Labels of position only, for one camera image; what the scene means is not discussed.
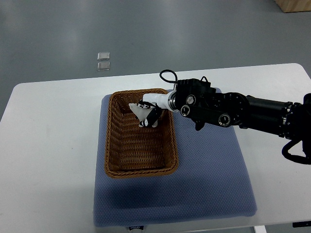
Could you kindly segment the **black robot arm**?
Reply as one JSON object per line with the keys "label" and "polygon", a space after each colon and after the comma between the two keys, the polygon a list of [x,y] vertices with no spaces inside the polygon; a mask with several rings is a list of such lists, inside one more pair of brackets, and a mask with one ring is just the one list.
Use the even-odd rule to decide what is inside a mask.
{"label": "black robot arm", "polygon": [[311,138],[311,95],[303,103],[280,102],[245,96],[236,92],[218,93],[206,77],[172,81],[176,86],[173,104],[181,115],[195,122],[221,127],[239,126],[285,137]]}

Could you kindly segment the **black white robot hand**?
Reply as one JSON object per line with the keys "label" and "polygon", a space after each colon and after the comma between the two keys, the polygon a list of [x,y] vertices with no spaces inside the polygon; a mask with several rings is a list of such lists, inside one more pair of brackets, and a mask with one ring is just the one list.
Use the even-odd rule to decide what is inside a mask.
{"label": "black white robot hand", "polygon": [[144,94],[138,102],[141,118],[139,127],[157,127],[163,109],[168,109],[168,95],[159,93]]}

